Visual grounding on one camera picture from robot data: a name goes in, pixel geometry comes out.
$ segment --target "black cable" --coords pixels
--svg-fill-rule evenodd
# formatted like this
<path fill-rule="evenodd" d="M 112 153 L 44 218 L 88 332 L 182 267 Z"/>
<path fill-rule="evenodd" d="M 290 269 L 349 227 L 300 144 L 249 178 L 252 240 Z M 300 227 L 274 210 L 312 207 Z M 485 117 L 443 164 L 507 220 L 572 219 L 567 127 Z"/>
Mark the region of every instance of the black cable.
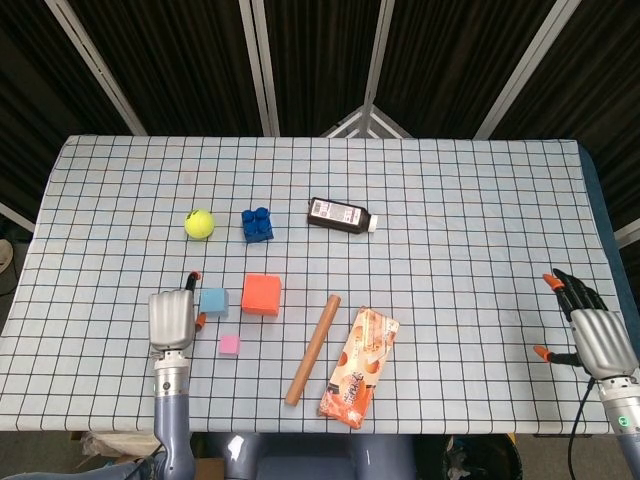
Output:
<path fill-rule="evenodd" d="M 593 390 L 594 385 L 596 384 L 596 379 L 591 377 L 589 379 L 589 383 L 587 383 L 587 390 L 584 392 L 584 396 L 582 400 L 580 400 L 580 406 L 578 407 L 578 413 L 576 414 L 576 419 L 573 421 L 573 427 L 571 428 L 571 435 L 569 436 L 569 447 L 567 449 L 567 465 L 569 466 L 569 475 L 571 476 L 571 480 L 576 480 L 576 476 L 573 473 L 573 462 L 571 461 L 571 451 L 573 449 L 573 440 L 576 438 L 576 430 L 578 429 L 578 422 L 580 421 L 580 416 L 582 415 L 582 410 L 584 409 L 585 403 L 587 403 L 587 398 Z"/>
<path fill-rule="evenodd" d="M 162 448 L 162 444 L 158 445 L 156 447 L 156 449 L 151 452 L 151 455 L 149 455 L 146 458 L 141 459 L 138 464 L 136 465 L 136 468 L 134 468 L 133 470 L 131 470 L 131 472 L 129 473 L 129 475 L 127 475 L 126 477 L 124 477 L 124 480 L 129 480 L 131 478 L 133 478 L 133 476 L 138 473 L 138 471 L 140 470 L 140 468 L 142 468 L 142 465 L 144 465 L 144 463 L 147 461 L 148 458 L 153 459 L 153 457 L 156 455 L 156 453 L 158 453 L 160 451 L 160 449 Z"/>

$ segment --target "black curtain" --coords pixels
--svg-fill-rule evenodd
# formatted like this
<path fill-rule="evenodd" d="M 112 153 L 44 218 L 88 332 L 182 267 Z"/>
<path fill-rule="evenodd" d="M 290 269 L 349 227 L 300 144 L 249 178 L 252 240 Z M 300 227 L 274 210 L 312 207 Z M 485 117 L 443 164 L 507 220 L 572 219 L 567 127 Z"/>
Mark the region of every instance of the black curtain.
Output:
<path fill-rule="evenodd" d="M 262 135 L 237 0 L 70 3 L 150 135 Z"/>
<path fill-rule="evenodd" d="M 640 309 L 640 241 L 634 242 L 620 249 L 622 263 L 631 283 L 631 291 Z"/>
<path fill-rule="evenodd" d="M 321 135 L 363 104 L 379 10 L 379 0 L 265 0 L 281 135 Z"/>
<path fill-rule="evenodd" d="M 44 2 L 0 2 L 0 52 L 0 202 L 35 221 L 69 135 L 129 129 Z"/>
<path fill-rule="evenodd" d="M 640 217 L 640 2 L 583 1 L 492 138 L 575 138 L 614 230 Z"/>
<path fill-rule="evenodd" d="M 473 137 L 554 3 L 396 0 L 376 106 L 414 137 Z"/>

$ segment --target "snack package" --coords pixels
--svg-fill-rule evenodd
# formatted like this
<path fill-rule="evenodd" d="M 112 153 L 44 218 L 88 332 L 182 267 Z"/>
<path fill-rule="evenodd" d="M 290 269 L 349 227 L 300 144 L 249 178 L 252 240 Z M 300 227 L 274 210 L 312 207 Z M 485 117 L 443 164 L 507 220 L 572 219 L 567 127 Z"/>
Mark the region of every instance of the snack package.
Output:
<path fill-rule="evenodd" d="M 362 307 L 338 365 L 322 396 L 319 415 L 360 428 L 382 367 L 398 332 L 398 322 Z"/>

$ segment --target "small pink block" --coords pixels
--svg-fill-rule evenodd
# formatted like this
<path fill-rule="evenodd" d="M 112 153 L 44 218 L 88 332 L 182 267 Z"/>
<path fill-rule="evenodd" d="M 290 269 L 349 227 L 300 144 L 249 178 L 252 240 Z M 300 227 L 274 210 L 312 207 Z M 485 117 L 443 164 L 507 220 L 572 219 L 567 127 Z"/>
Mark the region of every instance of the small pink block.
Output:
<path fill-rule="evenodd" d="M 225 355 L 238 355 L 240 351 L 240 337 L 237 335 L 222 335 L 220 337 L 218 350 Z"/>

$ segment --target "white bottle cap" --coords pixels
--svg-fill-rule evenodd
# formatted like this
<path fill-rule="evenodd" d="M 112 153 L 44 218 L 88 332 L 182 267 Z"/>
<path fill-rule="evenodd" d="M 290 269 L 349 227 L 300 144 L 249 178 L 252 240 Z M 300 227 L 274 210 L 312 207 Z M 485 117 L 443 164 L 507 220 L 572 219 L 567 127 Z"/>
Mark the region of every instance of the white bottle cap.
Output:
<path fill-rule="evenodd" d="M 377 227 L 378 227 L 378 216 L 371 215 L 371 218 L 369 218 L 369 232 L 375 232 Z"/>

